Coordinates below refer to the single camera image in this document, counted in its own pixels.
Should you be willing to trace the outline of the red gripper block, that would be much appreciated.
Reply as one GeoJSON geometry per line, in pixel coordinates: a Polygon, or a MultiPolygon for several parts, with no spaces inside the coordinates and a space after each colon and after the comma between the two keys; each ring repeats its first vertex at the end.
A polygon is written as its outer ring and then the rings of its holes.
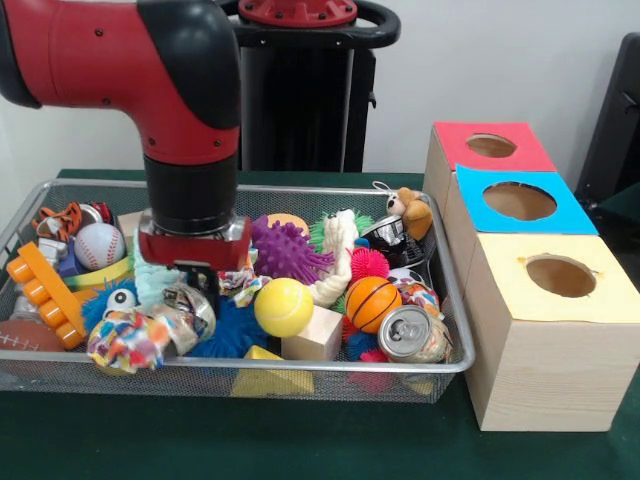
{"type": "Polygon", "coordinates": [[[238,240],[152,234],[139,228],[138,245],[148,263],[186,273],[186,284],[199,290],[215,312],[219,311],[220,286],[216,271],[239,270],[246,263],[250,226],[238,240]]]}

